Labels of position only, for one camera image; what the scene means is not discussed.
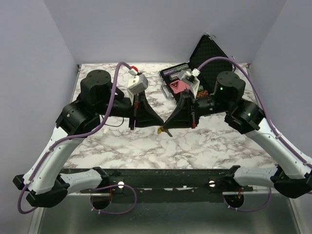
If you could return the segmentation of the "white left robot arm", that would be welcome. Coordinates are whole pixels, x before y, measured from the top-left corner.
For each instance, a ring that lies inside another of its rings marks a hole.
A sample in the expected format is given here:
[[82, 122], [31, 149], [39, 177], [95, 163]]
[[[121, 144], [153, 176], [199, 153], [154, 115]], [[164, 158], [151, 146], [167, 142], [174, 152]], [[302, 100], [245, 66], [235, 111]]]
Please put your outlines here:
[[105, 117], [127, 118], [131, 130], [164, 123], [146, 99], [147, 78], [135, 68], [130, 75], [127, 94], [113, 86], [110, 74], [104, 70], [93, 70], [81, 80], [80, 94], [63, 108], [34, 166], [13, 179], [19, 190], [28, 193], [26, 200], [32, 207], [51, 208], [71, 193], [83, 190], [102, 193], [107, 189], [112, 179], [100, 167], [81, 173], [61, 172], [72, 152], [92, 130], [102, 127]]

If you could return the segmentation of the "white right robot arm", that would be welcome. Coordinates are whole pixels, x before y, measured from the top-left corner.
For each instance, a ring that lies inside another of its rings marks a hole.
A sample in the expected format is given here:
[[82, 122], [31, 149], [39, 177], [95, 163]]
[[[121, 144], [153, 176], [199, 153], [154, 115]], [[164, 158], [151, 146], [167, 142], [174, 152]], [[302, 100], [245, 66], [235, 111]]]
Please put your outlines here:
[[230, 71], [217, 75], [214, 92], [208, 97], [194, 98], [190, 91], [180, 94], [177, 107], [162, 126], [163, 131], [177, 128], [194, 129], [201, 116], [225, 112], [225, 122], [265, 150], [277, 165], [250, 169], [233, 166], [224, 179], [225, 187], [235, 191], [243, 186], [275, 188], [282, 195], [298, 198], [312, 190], [312, 170], [282, 143], [281, 136], [269, 126], [264, 111], [242, 96], [246, 83]]

